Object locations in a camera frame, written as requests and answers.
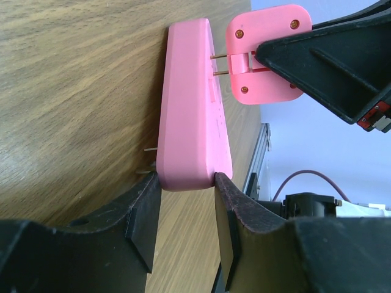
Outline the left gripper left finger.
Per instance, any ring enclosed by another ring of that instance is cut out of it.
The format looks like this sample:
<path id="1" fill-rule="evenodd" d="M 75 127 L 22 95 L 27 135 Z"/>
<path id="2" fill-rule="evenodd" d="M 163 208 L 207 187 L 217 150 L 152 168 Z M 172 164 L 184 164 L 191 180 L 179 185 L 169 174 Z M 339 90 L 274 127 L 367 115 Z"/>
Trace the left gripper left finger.
<path id="1" fill-rule="evenodd" d="M 149 174 L 67 226 L 1 221 L 2 292 L 144 292 L 152 272 L 161 186 Z"/>

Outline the pink square plug adapter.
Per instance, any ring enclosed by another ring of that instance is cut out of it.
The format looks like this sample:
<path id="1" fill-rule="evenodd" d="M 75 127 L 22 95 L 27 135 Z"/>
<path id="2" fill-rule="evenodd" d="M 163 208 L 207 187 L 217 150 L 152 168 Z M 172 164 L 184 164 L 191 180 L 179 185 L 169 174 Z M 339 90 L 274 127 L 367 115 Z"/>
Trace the pink square plug adapter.
<path id="1" fill-rule="evenodd" d="M 226 58 L 233 96 L 242 104 L 259 105 L 292 101 L 302 95 L 291 82 L 279 76 L 267 63 L 283 54 L 273 42 L 306 33 L 311 17 L 297 4 L 285 4 L 237 15 L 225 32 L 227 51 L 211 59 Z"/>

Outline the pink triangular power strip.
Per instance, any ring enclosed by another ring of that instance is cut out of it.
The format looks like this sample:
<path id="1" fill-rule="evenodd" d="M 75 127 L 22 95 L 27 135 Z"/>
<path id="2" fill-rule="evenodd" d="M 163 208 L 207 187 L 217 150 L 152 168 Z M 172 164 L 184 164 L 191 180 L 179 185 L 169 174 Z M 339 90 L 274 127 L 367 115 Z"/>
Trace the pink triangular power strip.
<path id="1" fill-rule="evenodd" d="M 170 25 L 164 68 L 156 171 L 164 190 L 214 186 L 214 174 L 233 176 L 224 104 L 215 75 L 210 22 Z"/>

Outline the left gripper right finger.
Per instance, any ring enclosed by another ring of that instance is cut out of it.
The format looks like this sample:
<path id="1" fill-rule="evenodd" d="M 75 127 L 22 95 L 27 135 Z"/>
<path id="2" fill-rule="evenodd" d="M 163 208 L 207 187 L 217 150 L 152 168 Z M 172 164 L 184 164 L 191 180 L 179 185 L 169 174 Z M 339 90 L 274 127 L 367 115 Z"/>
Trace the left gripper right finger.
<path id="1" fill-rule="evenodd" d="M 227 292 L 389 292 L 388 217 L 285 219 L 215 175 Z"/>

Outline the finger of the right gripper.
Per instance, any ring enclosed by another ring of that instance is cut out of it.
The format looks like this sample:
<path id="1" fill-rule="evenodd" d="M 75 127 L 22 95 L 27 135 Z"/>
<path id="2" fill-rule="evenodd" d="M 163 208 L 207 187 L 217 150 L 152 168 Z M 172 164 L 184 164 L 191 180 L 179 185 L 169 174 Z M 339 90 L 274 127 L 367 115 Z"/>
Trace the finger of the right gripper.
<path id="1" fill-rule="evenodd" d="M 354 124 L 378 102 L 390 105 L 390 1 L 274 41 L 267 61 L 343 121 Z"/>

